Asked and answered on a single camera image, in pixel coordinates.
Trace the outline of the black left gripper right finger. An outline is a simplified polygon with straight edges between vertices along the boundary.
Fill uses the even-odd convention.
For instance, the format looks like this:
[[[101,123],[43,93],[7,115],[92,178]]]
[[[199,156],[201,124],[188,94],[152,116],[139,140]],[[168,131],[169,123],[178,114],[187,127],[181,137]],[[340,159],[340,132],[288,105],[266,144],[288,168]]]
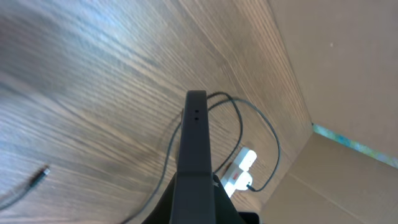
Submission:
[[[213,174],[216,224],[246,224],[225,192],[220,179]]]

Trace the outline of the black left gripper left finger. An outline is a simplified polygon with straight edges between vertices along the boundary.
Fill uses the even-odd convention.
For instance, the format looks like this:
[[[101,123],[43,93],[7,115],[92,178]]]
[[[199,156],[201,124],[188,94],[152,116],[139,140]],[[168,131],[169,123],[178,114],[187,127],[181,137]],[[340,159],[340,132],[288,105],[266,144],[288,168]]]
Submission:
[[[175,175],[172,177],[153,211],[142,222],[142,224],[169,224],[172,213],[174,187]]]

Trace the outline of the blue smartphone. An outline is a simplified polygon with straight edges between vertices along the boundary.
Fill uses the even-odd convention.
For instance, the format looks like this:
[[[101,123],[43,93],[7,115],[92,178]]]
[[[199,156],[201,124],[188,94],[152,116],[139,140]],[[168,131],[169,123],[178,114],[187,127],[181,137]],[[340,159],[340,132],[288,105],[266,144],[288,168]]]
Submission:
[[[175,176],[171,224],[215,223],[206,91],[188,91]]]

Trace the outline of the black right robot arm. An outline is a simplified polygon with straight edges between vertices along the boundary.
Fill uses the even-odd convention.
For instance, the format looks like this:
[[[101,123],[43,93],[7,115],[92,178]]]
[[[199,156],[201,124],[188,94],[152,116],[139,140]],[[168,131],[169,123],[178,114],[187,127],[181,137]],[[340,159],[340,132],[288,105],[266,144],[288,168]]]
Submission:
[[[245,224],[261,224],[259,215],[255,212],[238,212]]]

